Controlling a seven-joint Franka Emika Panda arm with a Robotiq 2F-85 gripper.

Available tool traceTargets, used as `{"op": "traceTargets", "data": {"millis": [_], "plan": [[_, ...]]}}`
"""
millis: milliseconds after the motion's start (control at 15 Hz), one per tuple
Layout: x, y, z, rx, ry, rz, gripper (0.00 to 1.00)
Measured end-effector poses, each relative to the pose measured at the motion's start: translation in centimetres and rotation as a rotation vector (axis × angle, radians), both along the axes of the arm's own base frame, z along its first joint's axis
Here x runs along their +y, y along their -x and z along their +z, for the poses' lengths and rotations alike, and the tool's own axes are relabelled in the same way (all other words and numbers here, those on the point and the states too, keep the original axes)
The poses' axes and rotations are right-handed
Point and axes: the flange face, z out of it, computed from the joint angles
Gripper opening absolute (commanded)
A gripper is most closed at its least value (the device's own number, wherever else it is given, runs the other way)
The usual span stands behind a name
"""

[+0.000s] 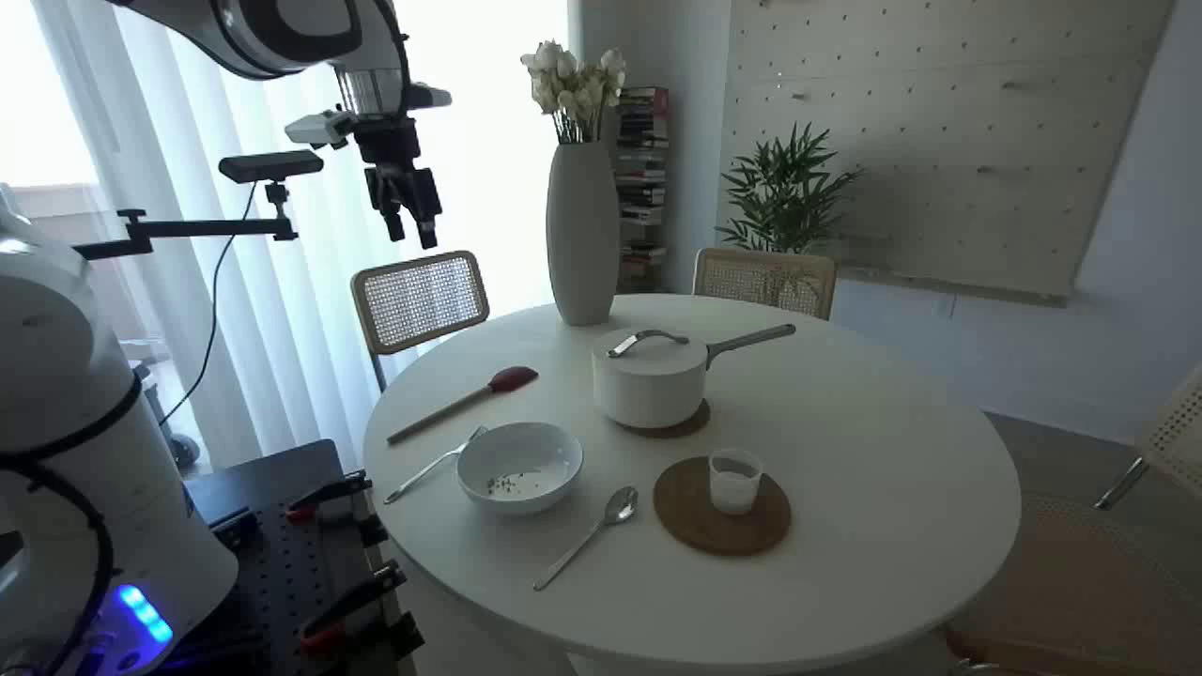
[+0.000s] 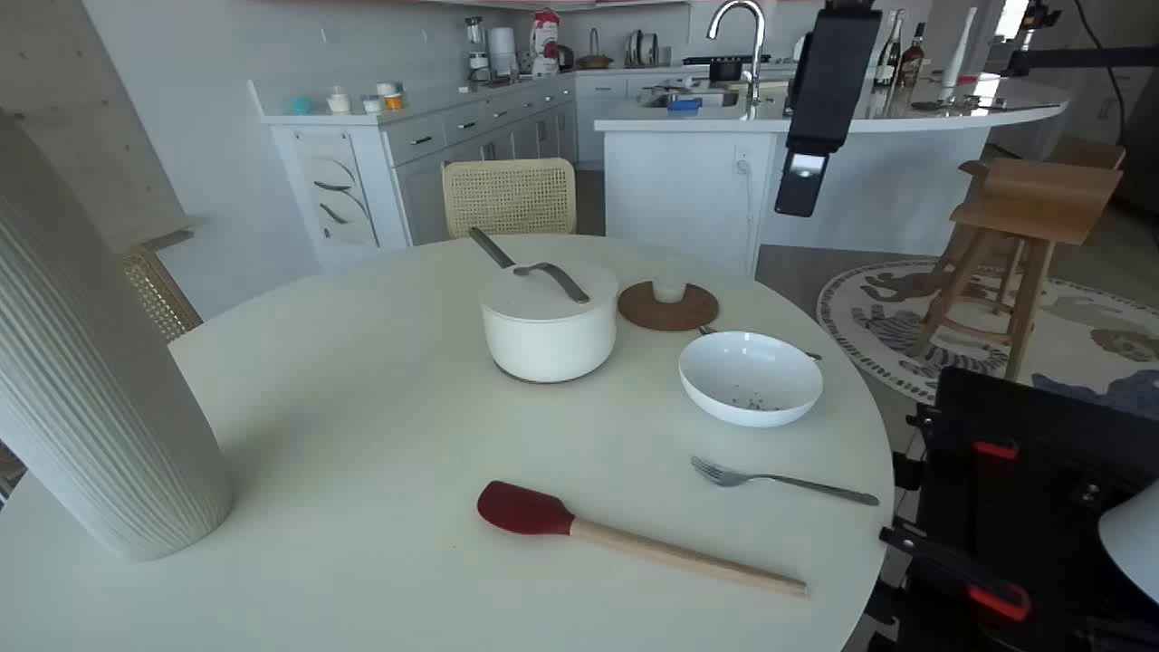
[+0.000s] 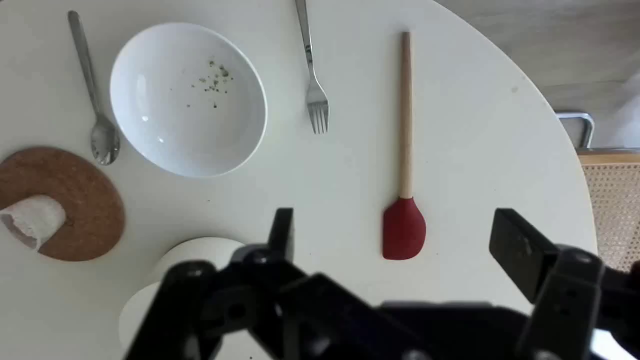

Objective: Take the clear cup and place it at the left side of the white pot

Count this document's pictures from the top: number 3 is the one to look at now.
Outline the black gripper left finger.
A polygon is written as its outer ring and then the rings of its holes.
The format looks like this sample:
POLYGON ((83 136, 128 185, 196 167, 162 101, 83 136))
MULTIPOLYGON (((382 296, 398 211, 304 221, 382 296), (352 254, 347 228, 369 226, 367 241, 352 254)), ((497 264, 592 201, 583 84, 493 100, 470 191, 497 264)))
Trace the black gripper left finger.
POLYGON ((293 209, 278 208, 272 220, 267 247, 274 257, 290 260, 291 257, 291 233, 293 233, 293 209))

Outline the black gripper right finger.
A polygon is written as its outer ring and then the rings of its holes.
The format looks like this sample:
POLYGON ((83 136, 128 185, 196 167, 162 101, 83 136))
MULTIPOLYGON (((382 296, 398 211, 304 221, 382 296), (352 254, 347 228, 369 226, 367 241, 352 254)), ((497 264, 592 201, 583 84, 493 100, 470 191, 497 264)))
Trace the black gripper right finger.
POLYGON ((557 247, 512 208, 493 211, 487 249, 527 302, 557 257, 557 247))

